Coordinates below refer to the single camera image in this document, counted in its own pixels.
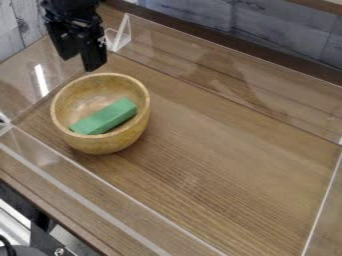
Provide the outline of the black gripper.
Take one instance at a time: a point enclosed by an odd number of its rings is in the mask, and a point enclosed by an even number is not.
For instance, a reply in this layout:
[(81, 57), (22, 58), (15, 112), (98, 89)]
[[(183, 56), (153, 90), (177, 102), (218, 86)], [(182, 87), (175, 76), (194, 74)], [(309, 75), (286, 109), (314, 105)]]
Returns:
[[(107, 63), (107, 42), (103, 19), (97, 9), (101, 0), (42, 0), (44, 24), (59, 56), (69, 60), (82, 55), (83, 66), (93, 72)], [(82, 32), (77, 39), (71, 33)]]

